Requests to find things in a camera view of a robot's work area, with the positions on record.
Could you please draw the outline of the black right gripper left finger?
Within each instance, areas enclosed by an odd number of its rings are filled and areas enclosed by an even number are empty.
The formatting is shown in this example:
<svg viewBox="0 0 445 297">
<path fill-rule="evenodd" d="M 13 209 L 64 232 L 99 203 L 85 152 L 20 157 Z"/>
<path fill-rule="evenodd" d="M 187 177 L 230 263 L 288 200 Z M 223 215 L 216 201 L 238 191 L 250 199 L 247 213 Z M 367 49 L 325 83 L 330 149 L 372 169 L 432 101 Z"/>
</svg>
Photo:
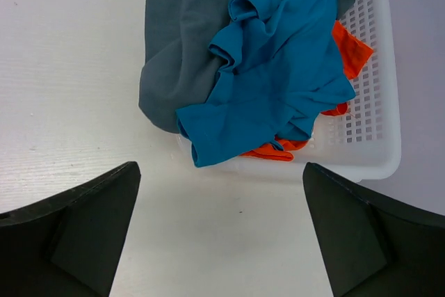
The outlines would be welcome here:
<svg viewBox="0 0 445 297">
<path fill-rule="evenodd" d="M 129 161 L 1 214 L 2 296 L 109 296 L 140 186 Z"/>
</svg>

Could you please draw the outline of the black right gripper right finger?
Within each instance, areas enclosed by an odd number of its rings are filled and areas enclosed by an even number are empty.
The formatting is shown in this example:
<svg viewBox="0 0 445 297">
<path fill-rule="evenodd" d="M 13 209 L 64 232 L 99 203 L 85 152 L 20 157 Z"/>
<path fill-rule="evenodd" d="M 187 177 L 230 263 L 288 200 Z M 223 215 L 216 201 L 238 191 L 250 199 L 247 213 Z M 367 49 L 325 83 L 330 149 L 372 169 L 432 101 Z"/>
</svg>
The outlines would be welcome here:
<svg viewBox="0 0 445 297">
<path fill-rule="evenodd" d="M 444 217 L 316 163 L 302 175 L 334 296 L 443 296 Z"/>
</svg>

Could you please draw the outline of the teal blue t shirt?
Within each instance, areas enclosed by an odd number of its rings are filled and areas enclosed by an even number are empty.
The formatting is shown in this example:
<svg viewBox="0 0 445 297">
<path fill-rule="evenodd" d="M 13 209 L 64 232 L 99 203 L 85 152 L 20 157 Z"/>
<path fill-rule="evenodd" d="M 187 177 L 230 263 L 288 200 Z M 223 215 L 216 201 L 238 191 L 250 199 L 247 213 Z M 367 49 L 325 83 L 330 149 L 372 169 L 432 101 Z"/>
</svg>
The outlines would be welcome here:
<svg viewBox="0 0 445 297">
<path fill-rule="evenodd" d="M 223 60 L 213 90 L 177 110 L 198 168 L 279 137 L 306 141 L 320 113 L 355 96 L 332 36 L 337 0 L 230 0 L 228 12 L 209 44 Z"/>
</svg>

